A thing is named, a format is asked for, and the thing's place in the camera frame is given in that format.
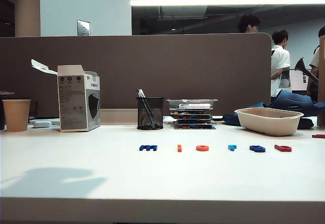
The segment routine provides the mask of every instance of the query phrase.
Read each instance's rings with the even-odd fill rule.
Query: fluorescent light
[[[325,0],[131,0],[131,6],[316,5]]]

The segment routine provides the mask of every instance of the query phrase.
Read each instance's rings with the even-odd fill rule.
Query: blue toy
[[[297,111],[304,114],[304,117],[317,116],[325,112],[325,102],[313,103],[311,97],[297,93],[281,90],[269,108]]]
[[[235,151],[235,149],[237,149],[236,145],[228,145],[228,149],[231,151]]]
[[[254,152],[265,152],[265,148],[259,145],[251,145],[249,146],[250,150],[253,150]]]
[[[141,145],[139,150],[143,151],[146,149],[146,151],[149,151],[150,149],[153,149],[153,151],[157,151],[157,145]]]

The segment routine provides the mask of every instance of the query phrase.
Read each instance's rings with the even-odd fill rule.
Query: metal horn
[[[318,78],[316,78],[316,76],[314,76],[313,74],[310,73],[310,71],[308,71],[306,68],[305,68],[305,64],[304,64],[304,60],[303,60],[303,57],[301,57],[296,66],[295,66],[295,71],[298,70],[298,71],[301,71],[303,72],[304,74],[306,74],[308,77],[311,78],[311,80],[313,80],[313,82],[318,86]]]

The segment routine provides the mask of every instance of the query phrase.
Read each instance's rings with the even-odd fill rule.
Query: white wall
[[[90,35],[131,35],[131,0],[40,0],[41,36],[76,36],[77,20]]]
[[[287,30],[289,39],[285,49],[290,52],[291,68],[294,68],[297,61],[303,56],[305,66],[309,69],[313,51],[319,45],[318,31],[323,26],[325,26],[325,18],[268,27],[261,31],[272,36],[274,31]]]

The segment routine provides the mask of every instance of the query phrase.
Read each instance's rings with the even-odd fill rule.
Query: cardboard box
[[[32,60],[32,67],[57,75],[61,132],[89,131],[101,123],[100,78],[81,65],[57,66],[57,72]]]

